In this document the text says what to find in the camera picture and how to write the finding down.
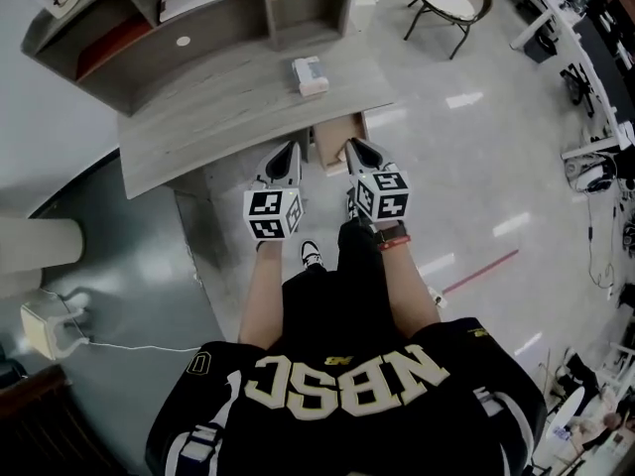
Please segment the table top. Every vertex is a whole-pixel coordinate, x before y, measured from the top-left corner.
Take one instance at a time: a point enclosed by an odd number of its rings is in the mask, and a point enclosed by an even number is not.
[[[584,18],[573,29],[580,35],[580,43],[591,59],[597,76],[602,80],[608,99],[615,107],[617,122],[635,120],[635,106],[624,77],[591,20]]]
[[[583,44],[580,40],[580,34],[574,28],[575,23],[572,22],[571,13],[563,11],[563,9],[560,8],[561,0],[543,0],[543,1],[548,6],[550,11],[553,13],[557,21],[561,24],[561,28],[565,32],[565,35],[567,36],[569,43],[575,45],[579,53],[579,55],[577,55],[579,57],[577,60],[584,68],[584,73],[586,74],[586,77],[588,78],[588,82],[590,83],[591,88],[593,88],[595,95],[597,95],[597,97],[599,98],[599,101],[602,105],[603,113],[606,116],[606,119],[608,120],[608,124],[611,129],[611,132],[613,133],[614,136],[623,135],[623,132],[619,128],[620,122],[617,121],[615,111],[613,109],[614,106],[618,103],[618,101],[613,101],[609,99],[607,90],[603,84],[604,79],[600,79],[595,69],[595,65],[593,64],[593,61],[591,60],[588,52],[584,48],[585,44]]]
[[[567,425],[575,416],[575,411],[579,408],[584,398],[584,388],[580,386],[575,390],[571,396],[565,400],[565,403],[560,407],[552,422],[549,423],[549,427],[545,432],[545,439],[549,439],[556,434],[556,430],[563,428]]]
[[[296,46],[245,43],[184,67],[132,117],[119,117],[128,198],[258,143],[390,104],[394,94],[363,36],[303,27]],[[292,60],[317,56],[326,94],[304,99]]]

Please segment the drawer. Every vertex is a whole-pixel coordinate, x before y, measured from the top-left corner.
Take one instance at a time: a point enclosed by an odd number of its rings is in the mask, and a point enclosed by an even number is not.
[[[351,138],[368,139],[364,113],[353,113],[314,125],[319,163],[328,176],[348,171],[344,145]]]

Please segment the desk shelf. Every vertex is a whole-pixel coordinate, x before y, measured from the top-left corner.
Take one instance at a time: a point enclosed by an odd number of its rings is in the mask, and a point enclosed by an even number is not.
[[[162,0],[79,0],[63,18],[42,11],[22,43],[25,55],[117,111],[130,115],[173,71],[239,43],[269,37],[292,47],[284,31],[317,23],[347,29],[352,0],[214,0],[159,22]],[[177,47],[178,39],[188,38]]]

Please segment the wall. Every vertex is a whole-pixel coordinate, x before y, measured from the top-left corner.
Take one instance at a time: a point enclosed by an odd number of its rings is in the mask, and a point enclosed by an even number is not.
[[[0,211],[29,215],[117,146],[116,113],[20,52],[35,0],[0,0]]]

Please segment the wristband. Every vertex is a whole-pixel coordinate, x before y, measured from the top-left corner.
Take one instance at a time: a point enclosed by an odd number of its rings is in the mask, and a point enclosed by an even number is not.
[[[399,236],[397,238],[393,238],[392,240],[388,240],[379,245],[379,250],[384,252],[385,250],[392,249],[393,247],[397,247],[398,245],[403,245],[404,243],[410,242],[410,235]]]
[[[379,231],[377,231],[373,236],[373,240],[379,247],[383,243],[401,238],[402,236],[408,236],[408,229],[406,229],[406,226],[402,221],[399,221],[399,223],[392,227],[389,227],[387,229],[380,229]]]

